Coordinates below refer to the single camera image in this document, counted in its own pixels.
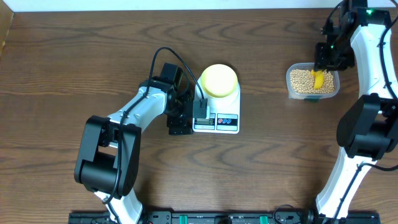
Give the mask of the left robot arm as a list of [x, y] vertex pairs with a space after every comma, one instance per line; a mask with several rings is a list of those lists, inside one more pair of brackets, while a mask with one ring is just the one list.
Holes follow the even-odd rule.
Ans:
[[85, 123], [74, 179], [105, 204], [116, 223], [138, 223], [143, 204], [133, 186], [139, 168], [141, 136], [158, 116], [167, 115], [170, 134], [191, 134], [186, 118], [193, 93], [177, 82], [155, 77], [141, 83], [137, 95], [117, 112], [91, 116]]

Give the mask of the yellow measuring scoop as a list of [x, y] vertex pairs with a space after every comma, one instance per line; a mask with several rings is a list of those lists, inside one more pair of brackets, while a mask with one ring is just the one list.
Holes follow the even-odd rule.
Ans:
[[310, 73], [315, 79], [314, 84], [313, 84], [313, 89], [314, 90], [319, 90], [324, 84], [324, 73], [323, 73], [323, 71], [321, 71], [321, 70], [319, 70], [319, 71], [312, 70]]

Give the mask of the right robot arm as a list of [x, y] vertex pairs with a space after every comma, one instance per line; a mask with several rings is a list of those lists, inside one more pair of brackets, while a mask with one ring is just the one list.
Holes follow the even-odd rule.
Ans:
[[397, 78], [390, 47], [396, 20], [387, 10], [368, 7], [367, 1], [341, 1], [336, 9], [338, 25], [327, 18], [322, 28], [326, 41], [315, 47], [314, 69], [356, 67], [359, 97], [338, 123], [338, 158], [307, 223], [346, 220], [365, 175], [397, 146]]

